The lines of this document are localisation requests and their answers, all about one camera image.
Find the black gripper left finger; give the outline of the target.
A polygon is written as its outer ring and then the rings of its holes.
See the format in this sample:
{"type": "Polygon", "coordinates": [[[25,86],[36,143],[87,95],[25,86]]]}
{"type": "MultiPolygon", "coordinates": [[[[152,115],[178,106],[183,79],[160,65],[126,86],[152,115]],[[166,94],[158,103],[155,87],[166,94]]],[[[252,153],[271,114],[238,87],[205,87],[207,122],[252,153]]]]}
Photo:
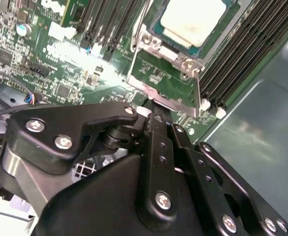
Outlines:
{"type": "Polygon", "coordinates": [[[164,110],[152,102],[143,116],[125,102],[107,102],[16,112],[0,154],[0,184],[25,198],[40,219],[59,192],[136,154],[141,159],[135,203],[139,219],[174,224],[178,197],[164,110]]]}

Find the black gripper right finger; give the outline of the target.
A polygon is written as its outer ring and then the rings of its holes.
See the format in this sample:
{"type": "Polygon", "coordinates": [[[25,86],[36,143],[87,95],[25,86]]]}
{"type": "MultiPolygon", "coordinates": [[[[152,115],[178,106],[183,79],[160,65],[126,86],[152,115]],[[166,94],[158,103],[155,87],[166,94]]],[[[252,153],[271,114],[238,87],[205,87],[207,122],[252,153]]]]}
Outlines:
{"type": "Polygon", "coordinates": [[[208,143],[193,145],[164,110],[174,145],[179,215],[167,236],[288,236],[288,222],[208,143]]]}

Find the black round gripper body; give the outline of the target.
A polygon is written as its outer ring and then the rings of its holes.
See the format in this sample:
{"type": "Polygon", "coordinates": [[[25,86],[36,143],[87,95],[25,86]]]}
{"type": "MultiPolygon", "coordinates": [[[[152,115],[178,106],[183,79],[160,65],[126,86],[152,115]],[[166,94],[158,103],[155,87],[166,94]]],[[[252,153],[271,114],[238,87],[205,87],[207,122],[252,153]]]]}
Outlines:
{"type": "Polygon", "coordinates": [[[74,183],[44,208],[35,236],[212,236],[210,215],[197,211],[186,177],[177,172],[178,216],[164,231],[152,231],[139,219],[136,194],[141,159],[123,157],[74,183]]]}

